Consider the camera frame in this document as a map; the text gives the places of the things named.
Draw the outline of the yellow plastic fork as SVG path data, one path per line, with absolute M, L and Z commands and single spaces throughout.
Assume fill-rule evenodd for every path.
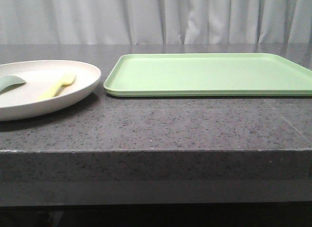
M 63 74 L 48 90 L 41 94 L 37 100 L 43 101 L 55 97 L 61 87 L 73 84 L 75 79 L 76 75 L 73 73 Z

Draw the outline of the light green serving tray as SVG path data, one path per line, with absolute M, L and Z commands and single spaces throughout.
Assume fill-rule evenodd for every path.
M 312 72 L 269 53 L 129 54 L 103 86 L 117 97 L 310 96 Z

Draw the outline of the green plastic spoon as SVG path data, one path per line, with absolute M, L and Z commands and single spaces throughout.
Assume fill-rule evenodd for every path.
M 15 75 L 3 76 L 0 78 L 0 93 L 3 94 L 23 84 L 26 84 L 26 81 L 21 77 Z

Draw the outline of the cream round plate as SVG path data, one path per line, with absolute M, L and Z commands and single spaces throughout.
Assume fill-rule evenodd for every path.
M 74 73 L 74 83 L 53 98 L 38 98 L 64 73 Z M 20 120 L 52 113 L 69 107 L 92 93 L 101 77 L 94 65 L 67 60 L 39 60 L 2 64 L 0 75 L 15 75 L 25 84 L 0 95 L 1 121 Z

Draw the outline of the white curtain backdrop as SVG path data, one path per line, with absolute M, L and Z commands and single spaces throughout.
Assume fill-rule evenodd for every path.
M 312 0 L 0 0 L 1 44 L 311 41 Z

